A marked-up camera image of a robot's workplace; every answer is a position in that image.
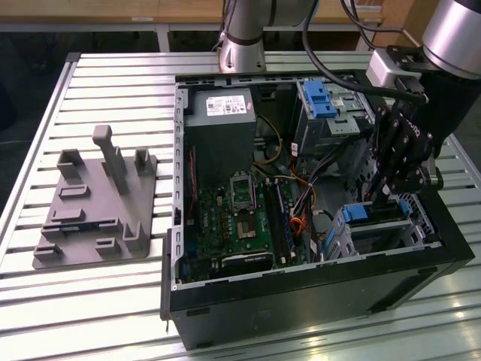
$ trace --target circuit chip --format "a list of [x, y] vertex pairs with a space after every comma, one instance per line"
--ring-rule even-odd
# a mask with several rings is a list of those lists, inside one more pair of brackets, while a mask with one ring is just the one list
[[236, 219], [237, 236], [239, 239], [256, 236], [256, 216], [240, 212]]

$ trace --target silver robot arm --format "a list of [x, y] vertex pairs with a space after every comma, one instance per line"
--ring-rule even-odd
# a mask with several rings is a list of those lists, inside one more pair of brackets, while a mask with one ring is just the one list
[[230, 0], [219, 65], [222, 73], [266, 71], [265, 26], [297, 26], [316, 0]]

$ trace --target aluminum extrusion table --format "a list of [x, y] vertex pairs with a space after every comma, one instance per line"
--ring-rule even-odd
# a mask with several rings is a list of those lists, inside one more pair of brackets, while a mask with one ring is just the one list
[[[366, 69], [368, 53], [322, 53], [332, 69]], [[303, 53], [268, 53], [269, 71], [313, 70]], [[481, 178], [456, 139], [437, 160], [440, 192], [476, 259], [400, 308], [369, 317], [187, 353], [159, 318], [162, 240], [171, 225], [174, 75], [217, 72], [212, 53], [84, 54], [62, 70], [0, 219], [0, 359], [470, 359], [481, 356]], [[98, 157], [90, 139], [112, 127], [124, 156], [159, 160], [147, 259], [36, 271], [60, 150]], [[225, 320], [225, 327], [235, 327]]]

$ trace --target blue plastic clip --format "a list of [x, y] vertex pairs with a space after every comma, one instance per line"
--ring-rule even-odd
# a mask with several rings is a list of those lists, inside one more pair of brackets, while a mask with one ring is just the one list
[[347, 205], [343, 209], [343, 215], [346, 223], [351, 220], [366, 220], [368, 218], [364, 205]]
[[304, 88], [307, 101], [313, 108], [313, 116], [315, 118], [332, 118], [337, 116], [337, 109], [332, 106], [322, 81], [305, 81]]
[[408, 216], [409, 216], [409, 213], [411, 213], [411, 212], [410, 212], [410, 210], [409, 210], [409, 205], [407, 205], [406, 201], [403, 200], [403, 199], [400, 200], [400, 201], [399, 201], [399, 206], [401, 207], [401, 210], [403, 211], [404, 216], [405, 216], [405, 217], [408, 217]]

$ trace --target red wire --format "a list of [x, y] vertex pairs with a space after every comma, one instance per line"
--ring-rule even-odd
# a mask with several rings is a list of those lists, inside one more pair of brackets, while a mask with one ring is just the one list
[[190, 209], [189, 209], [189, 218], [190, 218], [192, 214], [192, 209], [194, 208], [194, 199], [195, 199], [194, 158], [192, 156], [192, 150], [190, 150], [189, 156], [190, 156], [190, 177], [192, 179], [192, 202], [190, 203]]

